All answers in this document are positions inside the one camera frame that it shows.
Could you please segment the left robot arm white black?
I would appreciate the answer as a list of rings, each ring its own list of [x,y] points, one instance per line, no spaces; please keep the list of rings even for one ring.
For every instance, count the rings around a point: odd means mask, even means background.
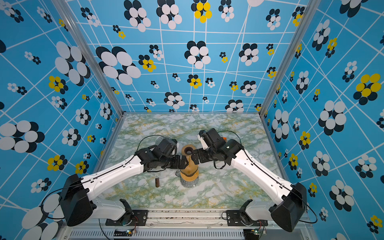
[[[105,170],[82,178],[78,174],[68,177],[59,197],[67,225],[77,226],[89,219],[107,219],[122,226],[130,224],[134,216],[126,200],[102,200],[99,195],[130,177],[158,167],[185,169],[188,160],[178,155],[176,149],[176,140],[163,139],[158,145],[140,149]]]

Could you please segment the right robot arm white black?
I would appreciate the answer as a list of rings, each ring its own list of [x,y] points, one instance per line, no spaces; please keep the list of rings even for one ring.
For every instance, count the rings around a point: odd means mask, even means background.
[[[218,137],[209,140],[200,137],[202,148],[194,150],[192,160],[195,164],[223,161],[239,170],[255,182],[272,200],[261,209],[248,200],[239,210],[240,221],[252,226],[256,221],[273,221],[280,228],[292,232],[307,208],[307,193],[300,184],[292,184],[264,167],[235,140]]]

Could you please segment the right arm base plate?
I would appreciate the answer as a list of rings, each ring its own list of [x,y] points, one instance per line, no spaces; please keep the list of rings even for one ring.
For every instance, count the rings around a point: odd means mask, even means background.
[[[252,220],[244,211],[227,210],[226,212],[227,225],[229,227],[267,227],[267,220]]]

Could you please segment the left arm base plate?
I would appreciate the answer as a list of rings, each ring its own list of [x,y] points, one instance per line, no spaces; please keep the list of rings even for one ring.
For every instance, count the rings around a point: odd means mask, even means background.
[[[148,219],[148,210],[132,210],[124,214],[120,219],[113,221],[106,220],[106,226],[145,226]]]

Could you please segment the ribbed glass carafe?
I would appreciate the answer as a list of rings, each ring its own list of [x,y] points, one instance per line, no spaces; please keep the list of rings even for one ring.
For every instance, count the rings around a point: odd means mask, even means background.
[[[180,178],[181,184],[185,188],[193,188],[199,183],[199,171],[196,171],[192,177],[187,177],[180,170],[177,170],[176,176]]]

